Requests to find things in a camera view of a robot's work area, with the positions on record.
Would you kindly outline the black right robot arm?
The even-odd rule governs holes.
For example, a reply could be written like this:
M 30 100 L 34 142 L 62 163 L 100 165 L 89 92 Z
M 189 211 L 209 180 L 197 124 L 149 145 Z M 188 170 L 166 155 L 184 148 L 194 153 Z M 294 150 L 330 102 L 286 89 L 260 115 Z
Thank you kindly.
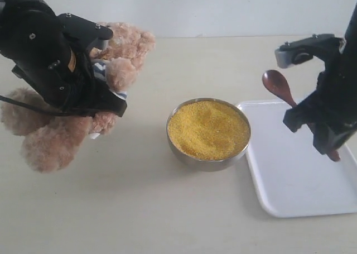
M 356 13 L 344 37 L 325 33 L 287 42 L 275 56 L 282 69 L 314 57 L 324 62 L 316 89 L 287 110 L 283 122 L 292 132 L 313 125 L 313 146 L 322 155 L 339 149 L 356 132 Z

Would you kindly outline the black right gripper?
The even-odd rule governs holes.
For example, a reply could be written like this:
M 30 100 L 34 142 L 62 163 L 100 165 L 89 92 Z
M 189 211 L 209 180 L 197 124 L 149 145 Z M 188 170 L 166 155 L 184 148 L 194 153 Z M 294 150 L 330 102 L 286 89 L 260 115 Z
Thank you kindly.
M 318 97 L 310 94 L 297 103 L 292 97 L 285 102 L 283 123 L 293 133 L 304 124 L 313 130 L 313 146 L 322 155 L 338 150 L 356 133 L 356 33 L 345 37 L 322 34 L 315 37 L 323 48 L 319 59 L 325 62 L 316 91 L 319 94 L 318 123 L 316 113 Z

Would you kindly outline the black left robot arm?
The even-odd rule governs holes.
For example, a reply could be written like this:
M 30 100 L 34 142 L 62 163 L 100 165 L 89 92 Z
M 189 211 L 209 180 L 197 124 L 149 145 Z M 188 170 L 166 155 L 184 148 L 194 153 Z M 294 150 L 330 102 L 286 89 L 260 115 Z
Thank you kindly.
M 125 100 L 94 75 L 89 56 L 113 37 L 107 27 L 71 13 L 56 15 L 44 0 L 1 0 L 1 54 L 57 116 L 122 116 Z

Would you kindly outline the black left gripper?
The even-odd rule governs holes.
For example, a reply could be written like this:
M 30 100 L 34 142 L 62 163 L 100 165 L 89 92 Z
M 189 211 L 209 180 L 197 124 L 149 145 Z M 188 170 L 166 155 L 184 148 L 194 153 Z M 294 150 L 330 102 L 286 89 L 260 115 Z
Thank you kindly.
M 87 108 L 123 117 L 127 102 L 94 80 L 88 52 L 64 33 L 57 16 L 40 11 L 1 15 L 1 54 L 46 103 L 63 111 Z

